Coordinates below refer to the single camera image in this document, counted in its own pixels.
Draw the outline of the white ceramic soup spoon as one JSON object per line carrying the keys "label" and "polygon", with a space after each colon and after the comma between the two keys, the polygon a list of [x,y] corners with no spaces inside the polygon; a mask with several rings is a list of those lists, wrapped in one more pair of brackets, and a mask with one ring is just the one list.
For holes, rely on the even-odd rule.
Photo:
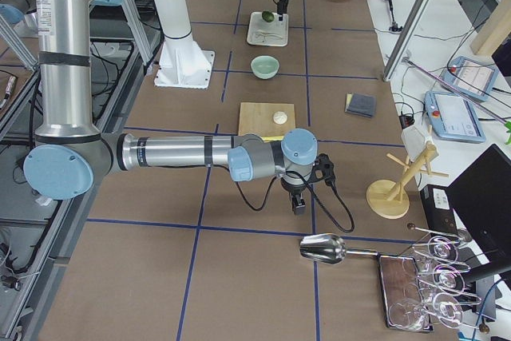
{"label": "white ceramic soup spoon", "polygon": [[258,43],[268,43],[269,45],[278,45],[281,42],[285,41],[285,37],[282,34],[257,30],[252,34],[252,38],[255,42]]}

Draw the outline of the light green bowl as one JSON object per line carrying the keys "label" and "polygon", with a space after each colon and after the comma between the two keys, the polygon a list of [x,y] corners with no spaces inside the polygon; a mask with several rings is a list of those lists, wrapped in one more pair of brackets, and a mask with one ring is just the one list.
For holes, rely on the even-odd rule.
{"label": "light green bowl", "polygon": [[279,61],[272,56],[258,56],[252,59],[251,70],[257,78],[267,80],[279,71]]}

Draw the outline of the white steamed bun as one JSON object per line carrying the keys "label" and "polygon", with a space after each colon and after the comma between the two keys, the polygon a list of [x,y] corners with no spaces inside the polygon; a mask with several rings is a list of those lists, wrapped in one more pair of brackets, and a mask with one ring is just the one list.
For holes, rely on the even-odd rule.
{"label": "white steamed bun", "polygon": [[284,125],[288,120],[288,116],[284,111],[276,111],[272,115],[272,120],[277,125]]}

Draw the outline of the green avocado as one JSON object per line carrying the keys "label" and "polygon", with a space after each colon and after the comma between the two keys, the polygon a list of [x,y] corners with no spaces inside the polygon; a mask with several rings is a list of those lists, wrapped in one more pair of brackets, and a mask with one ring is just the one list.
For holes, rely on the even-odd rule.
{"label": "green avocado", "polygon": [[265,22],[271,23],[275,20],[275,15],[271,11],[265,10],[261,13],[261,18]]}

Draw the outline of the white bear serving tray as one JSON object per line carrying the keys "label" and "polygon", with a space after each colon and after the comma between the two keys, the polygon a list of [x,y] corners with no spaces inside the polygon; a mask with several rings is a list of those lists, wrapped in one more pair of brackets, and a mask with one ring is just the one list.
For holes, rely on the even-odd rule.
{"label": "white bear serving tray", "polygon": [[[247,34],[247,43],[252,46],[274,46],[274,47],[284,47],[288,44],[288,14],[287,20],[279,21],[279,17],[277,13],[273,13],[275,15],[275,20],[271,23],[265,22],[261,18],[262,11],[252,12],[250,17],[250,22],[248,26],[248,34]],[[252,38],[252,34],[257,30],[282,34],[286,39],[284,42],[281,42],[278,45],[269,45],[268,43],[258,43],[255,42]]]}

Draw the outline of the metal scoop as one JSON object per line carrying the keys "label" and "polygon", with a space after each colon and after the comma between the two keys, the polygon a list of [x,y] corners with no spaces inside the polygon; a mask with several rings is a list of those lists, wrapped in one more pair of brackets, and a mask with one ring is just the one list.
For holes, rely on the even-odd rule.
{"label": "metal scoop", "polygon": [[300,255],[324,264],[338,264],[347,256],[377,256],[373,249],[349,248],[345,240],[334,233],[305,236],[299,242]]}

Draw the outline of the yellow plastic knife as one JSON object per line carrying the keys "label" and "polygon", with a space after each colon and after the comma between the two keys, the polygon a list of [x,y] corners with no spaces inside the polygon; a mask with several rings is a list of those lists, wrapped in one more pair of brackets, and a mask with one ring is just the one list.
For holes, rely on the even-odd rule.
{"label": "yellow plastic knife", "polygon": [[283,136],[261,137],[261,138],[265,142],[269,142],[269,141],[281,141],[283,139]]}

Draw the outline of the wooden cutting board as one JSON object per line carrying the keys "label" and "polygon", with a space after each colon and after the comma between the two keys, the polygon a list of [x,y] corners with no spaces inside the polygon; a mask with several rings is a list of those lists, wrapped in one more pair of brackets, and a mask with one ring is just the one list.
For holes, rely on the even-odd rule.
{"label": "wooden cutting board", "polygon": [[[288,120],[284,125],[277,125],[272,120],[276,111],[284,111]],[[255,134],[258,137],[284,136],[296,128],[295,106],[286,103],[242,102],[238,135]]]}

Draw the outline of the wooden mug tree stand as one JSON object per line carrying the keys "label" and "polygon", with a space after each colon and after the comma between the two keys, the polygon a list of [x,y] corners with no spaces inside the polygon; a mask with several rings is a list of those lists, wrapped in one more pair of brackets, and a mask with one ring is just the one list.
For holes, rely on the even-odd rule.
{"label": "wooden mug tree stand", "polygon": [[399,160],[391,153],[387,153],[386,156],[402,166],[402,176],[398,181],[377,180],[370,184],[366,190],[366,201],[373,212],[387,219],[399,219],[407,214],[410,208],[410,199],[405,192],[405,187],[416,174],[449,176],[448,173],[432,170],[431,161],[438,156],[437,147],[432,141],[425,143],[423,150],[414,161],[409,156],[405,161]]}

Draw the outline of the grey folded cloth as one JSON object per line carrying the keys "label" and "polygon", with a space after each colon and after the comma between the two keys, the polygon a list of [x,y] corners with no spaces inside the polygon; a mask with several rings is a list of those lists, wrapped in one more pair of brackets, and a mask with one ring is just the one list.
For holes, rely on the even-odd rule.
{"label": "grey folded cloth", "polygon": [[376,98],[372,95],[348,93],[345,112],[372,118],[376,110]]}

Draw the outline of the wine glass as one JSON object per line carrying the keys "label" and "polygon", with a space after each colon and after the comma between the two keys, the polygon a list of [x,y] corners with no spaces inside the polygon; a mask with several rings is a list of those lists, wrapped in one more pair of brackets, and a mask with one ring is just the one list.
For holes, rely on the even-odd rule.
{"label": "wine glass", "polygon": [[459,296],[465,291],[461,273],[448,264],[439,264],[417,275],[418,288],[422,298],[430,303],[438,293]]}
{"label": "wine glass", "polygon": [[459,302],[446,293],[436,294],[430,303],[405,298],[393,303],[387,311],[392,327],[404,331],[425,331],[435,323],[454,329],[463,320],[463,310]]}
{"label": "wine glass", "polygon": [[427,242],[412,246],[413,256],[420,272],[431,272],[440,264],[454,267],[460,272],[467,272],[470,266],[458,259],[458,248],[455,242],[444,236],[433,236]]}

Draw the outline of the black glass rack tray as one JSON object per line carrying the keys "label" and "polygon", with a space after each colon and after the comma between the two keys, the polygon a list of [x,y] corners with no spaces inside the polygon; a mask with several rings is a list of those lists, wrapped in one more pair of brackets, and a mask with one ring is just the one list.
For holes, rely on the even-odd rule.
{"label": "black glass rack tray", "polygon": [[386,327],[399,331],[433,332],[428,315],[421,325],[412,325],[413,316],[405,315],[400,306],[406,300],[422,301],[415,260],[409,256],[379,255],[377,264]]}

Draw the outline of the near teach pendant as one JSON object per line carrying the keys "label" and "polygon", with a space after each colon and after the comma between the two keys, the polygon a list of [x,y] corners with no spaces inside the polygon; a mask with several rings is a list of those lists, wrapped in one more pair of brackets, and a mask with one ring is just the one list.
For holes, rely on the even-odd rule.
{"label": "near teach pendant", "polygon": [[426,115],[443,140],[483,143],[485,134],[471,103],[453,93],[427,91]]}

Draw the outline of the teach pendant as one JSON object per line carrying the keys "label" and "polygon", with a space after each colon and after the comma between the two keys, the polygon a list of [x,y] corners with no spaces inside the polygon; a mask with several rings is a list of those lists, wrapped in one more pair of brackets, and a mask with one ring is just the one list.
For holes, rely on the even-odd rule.
{"label": "teach pendant", "polygon": [[460,56],[443,70],[442,80],[473,99],[487,101],[497,75],[495,65]]}
{"label": "teach pendant", "polygon": [[485,134],[471,103],[453,93],[427,91],[426,115],[443,140],[483,143]]}

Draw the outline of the black monitor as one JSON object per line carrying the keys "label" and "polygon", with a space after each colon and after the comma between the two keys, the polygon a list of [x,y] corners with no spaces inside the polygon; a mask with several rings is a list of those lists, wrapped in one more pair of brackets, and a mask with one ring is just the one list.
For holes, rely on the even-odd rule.
{"label": "black monitor", "polygon": [[465,274],[472,283],[510,276],[510,159],[491,145],[447,188],[450,205],[489,258]]}

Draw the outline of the far teach pendant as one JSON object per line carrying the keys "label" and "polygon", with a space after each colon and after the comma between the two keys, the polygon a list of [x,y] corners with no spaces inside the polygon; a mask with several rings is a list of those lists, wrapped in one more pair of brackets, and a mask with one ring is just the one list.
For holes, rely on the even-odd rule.
{"label": "far teach pendant", "polygon": [[487,101],[497,75],[495,65],[460,56],[443,70],[442,80],[473,99]]}

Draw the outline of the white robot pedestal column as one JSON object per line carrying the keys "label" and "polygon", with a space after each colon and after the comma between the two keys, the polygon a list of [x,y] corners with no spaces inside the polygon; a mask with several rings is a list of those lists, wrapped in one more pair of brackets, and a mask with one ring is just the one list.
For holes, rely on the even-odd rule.
{"label": "white robot pedestal column", "polygon": [[164,35],[155,85],[208,88],[215,53],[202,50],[192,35],[185,0],[154,0]]}

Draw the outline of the aluminium frame post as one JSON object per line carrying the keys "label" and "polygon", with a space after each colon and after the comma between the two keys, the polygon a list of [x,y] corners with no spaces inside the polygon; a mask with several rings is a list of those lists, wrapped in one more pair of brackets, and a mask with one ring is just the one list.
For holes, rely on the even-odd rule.
{"label": "aluminium frame post", "polygon": [[393,74],[399,63],[402,61],[411,38],[414,36],[418,23],[420,22],[420,19],[429,3],[430,0],[415,0],[405,22],[404,28],[400,33],[400,36],[391,52],[390,58],[386,63],[382,74],[382,79],[384,81],[390,81],[393,77]]}

